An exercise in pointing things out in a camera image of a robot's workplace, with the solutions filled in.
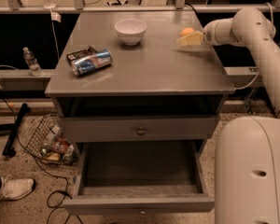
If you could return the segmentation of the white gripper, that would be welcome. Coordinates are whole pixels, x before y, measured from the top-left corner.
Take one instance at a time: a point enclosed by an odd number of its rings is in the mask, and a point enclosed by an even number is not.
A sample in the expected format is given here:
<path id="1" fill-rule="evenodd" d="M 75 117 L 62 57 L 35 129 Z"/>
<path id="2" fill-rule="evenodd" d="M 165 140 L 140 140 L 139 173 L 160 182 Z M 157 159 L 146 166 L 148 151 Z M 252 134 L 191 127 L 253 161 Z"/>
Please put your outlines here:
<path id="1" fill-rule="evenodd" d="M 215 20 L 207 23 L 203 33 L 199 31 L 182 33 L 176 40 L 178 46 L 196 46 L 202 42 L 213 46 L 226 45 L 231 42 L 231 19 Z"/>

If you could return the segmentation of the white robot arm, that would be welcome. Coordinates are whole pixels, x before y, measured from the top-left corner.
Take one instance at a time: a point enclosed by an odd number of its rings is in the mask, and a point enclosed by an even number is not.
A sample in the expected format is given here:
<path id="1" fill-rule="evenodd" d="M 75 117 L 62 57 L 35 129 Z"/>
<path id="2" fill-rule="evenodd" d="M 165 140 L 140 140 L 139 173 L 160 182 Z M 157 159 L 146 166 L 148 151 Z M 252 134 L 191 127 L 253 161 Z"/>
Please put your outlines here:
<path id="1" fill-rule="evenodd" d="M 241 117 L 222 129 L 215 155 L 215 224 L 280 224 L 280 47 L 274 35 L 272 20 L 245 7 L 176 40 L 180 46 L 248 48 L 276 114 Z"/>

